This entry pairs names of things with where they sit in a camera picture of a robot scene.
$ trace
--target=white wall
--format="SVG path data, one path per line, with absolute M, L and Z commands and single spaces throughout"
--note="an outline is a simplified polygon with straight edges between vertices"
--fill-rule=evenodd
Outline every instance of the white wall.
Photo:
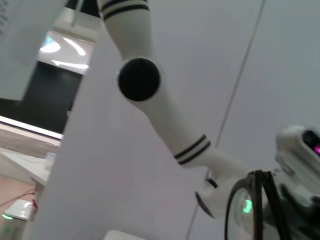
M 158 58 L 174 98 L 218 136 L 260 1 L 151 1 Z M 185 239 L 204 169 L 180 168 L 119 93 L 118 51 L 102 33 L 81 84 L 32 239 L 101 239 L 116 229 Z
M 219 149 L 272 170 L 279 129 L 320 128 L 319 9 L 317 0 L 267 0 Z M 214 231 L 199 211 L 190 240 L 213 239 Z

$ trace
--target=robotic arm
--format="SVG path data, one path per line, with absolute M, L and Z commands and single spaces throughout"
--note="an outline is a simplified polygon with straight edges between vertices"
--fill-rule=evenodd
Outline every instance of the robotic arm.
M 187 117 L 169 95 L 164 71 L 156 61 L 147 0 L 98 3 L 105 27 L 124 62 L 118 71 L 121 93 L 147 115 L 181 167 L 209 169 L 211 177 L 196 192 L 196 198 L 208 215 L 224 214 L 232 186 L 246 176 L 248 169 L 214 148 L 196 121 Z
M 198 128 L 196 121 L 188 116 L 185 109 L 177 107 L 170 96 L 164 71 L 155 56 L 148 1 L 98 0 L 98 3 L 106 30 L 123 60 L 123 65 L 118 71 L 118 86 L 121 93 L 132 105 L 147 115 L 151 125 L 181 167 L 208 168 L 210 177 L 196 192 L 196 199 L 209 216 L 215 218 L 224 216 L 226 202 L 234 184 L 239 179 L 245 178 L 252 169 L 243 167 L 240 162 L 214 148 L 207 136 Z M 312 194 L 319 193 L 320 137 L 316 133 L 311 134 L 313 142 L 308 145 L 304 136 L 305 133 L 310 135 L 310 132 L 314 133 L 302 126 L 292 126 L 277 136 L 276 160 L 281 166 L 281 170 L 277 171 L 278 186 L 290 186 L 289 190 L 295 190 L 298 185 L 303 185 Z M 281 203 L 285 215 L 290 216 L 290 213 L 297 210 L 294 207 L 297 204 L 285 200 L 286 196 L 281 198 Z M 269 216 L 267 209 L 268 207 L 263 214 L 266 222 Z M 314 202 L 302 209 L 308 211 L 311 209 L 313 213 L 319 211 Z M 242 213 L 235 214 L 235 219 L 238 219 L 236 224 L 247 226 L 246 231 L 252 231 L 253 228 L 250 226 L 252 221 L 249 218 L 245 218 L 247 221 L 242 221 L 240 220 Z M 306 216 L 309 215 L 302 217 L 299 223 L 289 221 L 290 227 L 299 233 L 301 226 L 307 229 L 307 232 L 313 231 L 318 225 L 310 228 Z M 276 233 L 274 227 L 268 229 L 270 231 L 265 237 Z

